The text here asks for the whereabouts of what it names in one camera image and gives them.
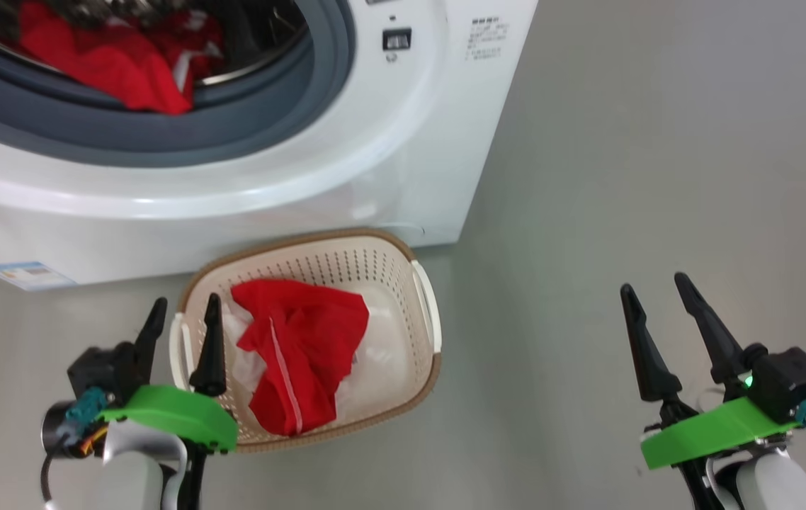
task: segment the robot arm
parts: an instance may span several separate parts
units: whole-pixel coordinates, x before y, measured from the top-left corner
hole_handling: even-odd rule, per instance
[[[646,428],[655,434],[642,442],[649,469],[679,469],[697,510],[806,508],[806,474],[785,452],[791,431],[806,428],[806,353],[740,348],[689,277],[677,273],[674,280],[705,342],[712,380],[725,387],[724,404],[700,413],[679,400],[682,385],[649,335],[635,291],[624,285],[620,298],[640,397],[662,403],[661,422]],[[749,460],[714,472],[715,461],[739,454]]]
[[[238,426],[215,400],[226,391],[221,303],[205,313],[205,343],[190,377],[195,393],[150,385],[166,300],[154,303],[134,343],[90,348],[67,369],[75,401],[55,404],[41,439],[41,489],[53,508],[47,471],[54,458],[102,456],[99,510],[196,510],[205,459],[235,449]]]

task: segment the cable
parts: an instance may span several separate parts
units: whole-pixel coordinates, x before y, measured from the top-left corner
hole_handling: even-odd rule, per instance
[[[82,455],[91,455],[95,451],[95,443],[98,443],[98,440],[100,440],[100,438],[104,438],[107,433],[108,427],[102,426],[101,429],[98,429],[97,432],[93,433],[90,438],[83,441],[82,445],[79,446],[79,451],[82,452]]]
[[[64,433],[63,436],[60,436],[54,448],[51,448],[50,452],[47,452],[47,456],[44,458],[44,464],[41,465],[41,497],[44,498],[45,508],[54,507],[53,498],[50,497],[50,483],[47,481],[50,474],[50,462],[53,461],[54,457],[63,449],[63,443],[65,443],[67,439],[69,439],[68,433]]]

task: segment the perforated basket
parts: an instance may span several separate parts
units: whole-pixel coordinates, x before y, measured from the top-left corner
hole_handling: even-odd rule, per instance
[[[380,364],[353,365],[343,416],[286,438],[266,432],[251,413],[251,392],[231,374],[237,348],[225,338],[227,391],[219,401],[239,422],[238,452],[337,438],[403,414],[428,397],[441,366],[441,326],[431,283],[406,244],[371,229],[291,239],[203,268],[183,293],[170,328],[170,365],[177,387],[189,388],[190,368],[195,367],[205,339],[203,318],[210,294],[232,302],[231,288],[255,278],[286,278],[361,294],[370,319],[357,352],[382,356]]]

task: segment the label sticker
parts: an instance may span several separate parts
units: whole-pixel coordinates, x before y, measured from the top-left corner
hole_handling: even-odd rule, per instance
[[[0,264],[0,278],[24,290],[72,287],[75,281],[51,270],[40,262],[14,262]]]
[[[487,60],[501,56],[510,23],[500,16],[473,18],[469,42],[465,46],[465,60]]]

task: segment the white washing machine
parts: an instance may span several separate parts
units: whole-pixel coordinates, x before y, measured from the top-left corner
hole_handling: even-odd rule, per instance
[[[377,226],[455,242],[536,0],[296,0],[308,28],[182,116],[0,50],[0,277],[196,271],[257,242]]]

